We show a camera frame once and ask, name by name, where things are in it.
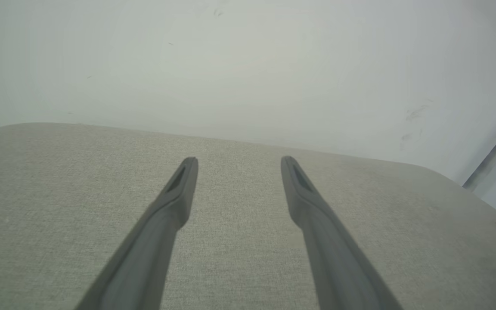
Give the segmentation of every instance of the scuff mark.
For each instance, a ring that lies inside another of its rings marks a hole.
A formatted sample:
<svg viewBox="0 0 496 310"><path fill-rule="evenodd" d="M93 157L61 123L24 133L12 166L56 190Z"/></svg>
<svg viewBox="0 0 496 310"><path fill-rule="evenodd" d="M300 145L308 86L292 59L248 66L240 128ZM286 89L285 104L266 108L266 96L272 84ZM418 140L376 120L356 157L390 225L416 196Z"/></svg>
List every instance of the scuff mark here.
<svg viewBox="0 0 496 310"><path fill-rule="evenodd" d="M416 118L421 118L421 113L424 112L427 108L427 105L422 105L420 108L416 108L415 110L407 110L407 113L409 113L409 115L407 116L407 120L412 121Z"/></svg>
<svg viewBox="0 0 496 310"><path fill-rule="evenodd" d="M222 16L223 15L223 11L220 10L220 9L215 9L214 10L214 17L215 18L219 18L219 16Z"/></svg>

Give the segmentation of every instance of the fabric cushion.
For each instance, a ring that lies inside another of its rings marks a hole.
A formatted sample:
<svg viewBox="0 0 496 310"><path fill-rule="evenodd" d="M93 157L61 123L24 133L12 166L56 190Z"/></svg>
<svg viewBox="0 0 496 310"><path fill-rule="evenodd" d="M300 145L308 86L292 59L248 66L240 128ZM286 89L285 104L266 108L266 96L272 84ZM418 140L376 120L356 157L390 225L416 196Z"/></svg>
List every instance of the fabric cushion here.
<svg viewBox="0 0 496 310"><path fill-rule="evenodd" d="M496 210L423 167L69 124L0 128L0 309L70 309L179 163L198 157L161 308L318 309L292 155L406 309L496 309Z"/></svg>

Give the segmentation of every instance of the gray fabric surface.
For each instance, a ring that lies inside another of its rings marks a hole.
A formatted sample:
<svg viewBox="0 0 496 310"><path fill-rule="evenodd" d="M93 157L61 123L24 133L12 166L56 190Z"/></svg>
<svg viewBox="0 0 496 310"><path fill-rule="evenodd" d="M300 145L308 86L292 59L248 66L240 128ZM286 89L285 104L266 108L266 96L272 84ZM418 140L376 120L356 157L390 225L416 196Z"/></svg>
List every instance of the gray fabric surface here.
<svg viewBox="0 0 496 310"><path fill-rule="evenodd" d="M70 309L187 156L163 309L317 309L292 155L406 309L496 309L496 210L414 165L106 127L0 128L0 309Z"/></svg>

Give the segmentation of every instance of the gray fabric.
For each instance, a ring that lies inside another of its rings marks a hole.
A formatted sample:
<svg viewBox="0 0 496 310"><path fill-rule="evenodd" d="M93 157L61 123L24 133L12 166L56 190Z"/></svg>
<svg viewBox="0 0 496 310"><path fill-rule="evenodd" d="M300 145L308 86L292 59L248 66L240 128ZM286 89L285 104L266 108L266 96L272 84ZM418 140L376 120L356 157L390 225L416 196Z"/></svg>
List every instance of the gray fabric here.
<svg viewBox="0 0 496 310"><path fill-rule="evenodd" d="M163 309L317 309L292 155L406 309L496 309L496 210L414 165L106 127L0 128L0 309L73 308L158 190L199 160Z"/></svg>

